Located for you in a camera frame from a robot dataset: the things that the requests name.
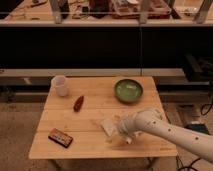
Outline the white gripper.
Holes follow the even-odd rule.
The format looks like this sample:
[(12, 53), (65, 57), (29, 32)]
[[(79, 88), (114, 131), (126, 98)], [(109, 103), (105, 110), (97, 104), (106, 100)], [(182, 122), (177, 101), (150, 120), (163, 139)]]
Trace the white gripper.
[(132, 115), (121, 117), (116, 123), (116, 128), (119, 134), (134, 137), (136, 132), (134, 117)]

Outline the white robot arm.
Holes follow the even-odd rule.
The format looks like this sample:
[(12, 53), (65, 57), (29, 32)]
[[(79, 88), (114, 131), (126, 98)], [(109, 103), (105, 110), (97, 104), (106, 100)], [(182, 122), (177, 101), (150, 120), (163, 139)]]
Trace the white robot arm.
[(116, 124), (120, 135), (131, 137), (143, 131), (174, 143), (213, 164), (213, 136), (169, 124), (161, 112), (148, 108), (122, 117)]

